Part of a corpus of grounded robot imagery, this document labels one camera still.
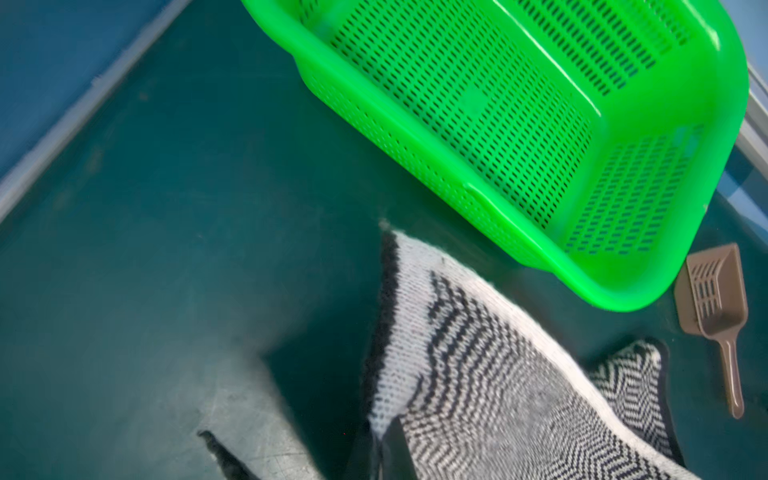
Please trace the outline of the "black white knitted scarf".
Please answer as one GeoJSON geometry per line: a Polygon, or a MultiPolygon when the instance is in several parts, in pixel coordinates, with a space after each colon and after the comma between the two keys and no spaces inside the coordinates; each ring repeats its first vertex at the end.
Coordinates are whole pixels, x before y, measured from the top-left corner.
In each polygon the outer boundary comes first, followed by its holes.
{"type": "Polygon", "coordinates": [[[668,354],[637,339],[589,368],[436,246],[387,229],[368,330],[322,325],[266,365],[343,479],[688,479],[668,354]]]}

